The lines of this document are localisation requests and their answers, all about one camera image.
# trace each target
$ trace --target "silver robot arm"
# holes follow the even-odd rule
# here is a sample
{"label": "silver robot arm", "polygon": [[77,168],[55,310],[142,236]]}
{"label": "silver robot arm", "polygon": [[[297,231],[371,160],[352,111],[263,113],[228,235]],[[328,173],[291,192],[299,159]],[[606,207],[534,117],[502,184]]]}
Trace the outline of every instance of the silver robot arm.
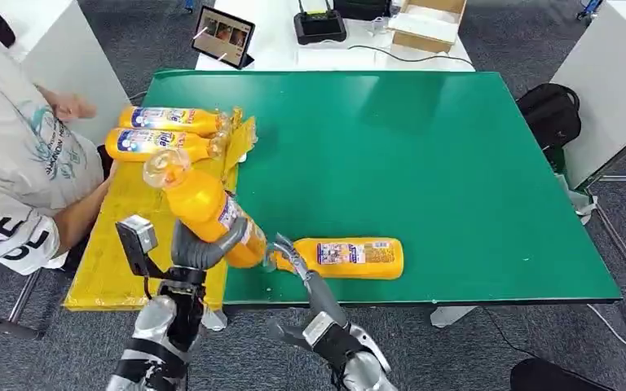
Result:
{"label": "silver robot arm", "polygon": [[[150,300],[135,320],[133,336],[107,391],[186,388],[188,363],[201,329],[205,271],[241,240],[246,228],[246,219],[239,217],[227,234],[209,244],[177,222],[171,244],[173,265],[163,272],[148,256],[157,246],[152,224],[140,216],[117,223],[130,268],[145,277]],[[155,297],[147,288],[149,278],[162,279]]]}
{"label": "silver robot arm", "polygon": [[291,262],[302,279],[311,303],[311,316],[303,325],[269,324],[270,334],[284,343],[300,346],[324,358],[337,389],[351,391],[394,391],[387,379],[390,364],[371,336],[346,317],[324,279],[309,270],[291,240],[277,234],[271,251],[278,251]]}

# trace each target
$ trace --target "white t-shirt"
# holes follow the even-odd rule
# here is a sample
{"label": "white t-shirt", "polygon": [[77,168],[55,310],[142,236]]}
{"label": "white t-shirt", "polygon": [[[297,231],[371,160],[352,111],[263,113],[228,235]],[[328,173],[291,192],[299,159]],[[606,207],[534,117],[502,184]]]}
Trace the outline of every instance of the white t-shirt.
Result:
{"label": "white t-shirt", "polygon": [[0,262],[22,275],[61,266],[53,216],[102,180],[95,145],[54,117],[0,42]]}

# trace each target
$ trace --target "black router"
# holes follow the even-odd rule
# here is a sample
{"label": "black router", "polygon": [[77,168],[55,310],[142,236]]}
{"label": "black router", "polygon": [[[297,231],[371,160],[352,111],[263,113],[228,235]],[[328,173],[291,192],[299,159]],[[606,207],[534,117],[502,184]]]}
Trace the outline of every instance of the black router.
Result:
{"label": "black router", "polygon": [[305,12],[301,0],[298,0],[300,13],[293,17],[293,26],[296,29],[296,39],[299,45],[322,42],[327,40],[342,42],[346,39],[344,20],[338,11],[328,7],[324,12]]}

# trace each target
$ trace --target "gray carpet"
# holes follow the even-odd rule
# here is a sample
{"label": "gray carpet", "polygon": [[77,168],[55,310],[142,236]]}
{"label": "gray carpet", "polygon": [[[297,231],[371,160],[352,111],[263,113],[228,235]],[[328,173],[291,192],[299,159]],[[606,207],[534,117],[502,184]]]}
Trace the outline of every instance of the gray carpet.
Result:
{"label": "gray carpet", "polygon": [[[187,45],[195,16],[178,0],[82,0],[82,8],[122,85],[145,90],[157,68],[192,68]],[[496,70],[519,96],[550,79],[584,28],[574,0],[469,0],[461,37],[477,69]],[[626,184],[595,187],[626,239]],[[589,234],[623,289],[626,266],[595,218]],[[0,315],[6,316],[24,278],[0,266]],[[47,272],[23,314],[46,328],[40,341],[0,335],[0,389],[88,390],[104,387],[128,338],[134,313],[71,313],[59,307],[69,281]],[[617,305],[599,306],[623,330]],[[582,305],[491,307],[510,341],[618,390],[626,390],[626,347]],[[439,330],[430,309],[349,309],[379,341],[400,389],[506,390],[509,370],[526,357],[500,338],[483,310]],[[304,310],[249,310],[211,333],[191,366],[190,389],[330,389],[328,372],[312,354],[269,340],[265,323],[288,323]]]}

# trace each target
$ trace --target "white cabinet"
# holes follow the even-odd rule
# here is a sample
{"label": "white cabinet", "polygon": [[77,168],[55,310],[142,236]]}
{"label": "white cabinet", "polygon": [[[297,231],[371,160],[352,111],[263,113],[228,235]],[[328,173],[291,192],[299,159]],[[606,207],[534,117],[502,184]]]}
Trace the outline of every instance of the white cabinet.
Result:
{"label": "white cabinet", "polygon": [[580,96],[582,132],[565,146],[576,187],[626,145],[626,1],[602,5],[551,82]]}

